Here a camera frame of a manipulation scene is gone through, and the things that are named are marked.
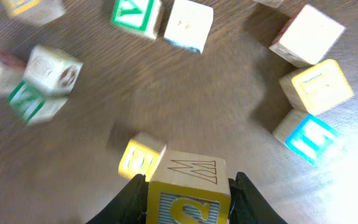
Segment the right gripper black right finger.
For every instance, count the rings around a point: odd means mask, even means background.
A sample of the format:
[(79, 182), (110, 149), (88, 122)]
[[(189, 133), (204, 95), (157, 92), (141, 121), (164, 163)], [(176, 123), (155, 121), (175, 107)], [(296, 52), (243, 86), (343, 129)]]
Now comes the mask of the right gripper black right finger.
[(245, 173), (238, 172), (235, 179), (229, 179), (229, 187), (229, 224), (287, 224)]

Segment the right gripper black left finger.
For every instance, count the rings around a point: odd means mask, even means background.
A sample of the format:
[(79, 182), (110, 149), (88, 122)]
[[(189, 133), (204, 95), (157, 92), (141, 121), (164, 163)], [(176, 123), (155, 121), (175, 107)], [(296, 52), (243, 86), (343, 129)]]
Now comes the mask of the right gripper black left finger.
[(149, 183), (135, 175), (124, 188), (86, 224), (145, 224)]

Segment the yellow S block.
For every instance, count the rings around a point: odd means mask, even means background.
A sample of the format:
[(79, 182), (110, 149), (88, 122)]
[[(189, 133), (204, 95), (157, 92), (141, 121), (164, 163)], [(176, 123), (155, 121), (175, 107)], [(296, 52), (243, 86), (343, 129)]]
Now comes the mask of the yellow S block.
[(149, 182), (146, 224), (226, 224), (230, 205), (224, 159), (169, 150)]

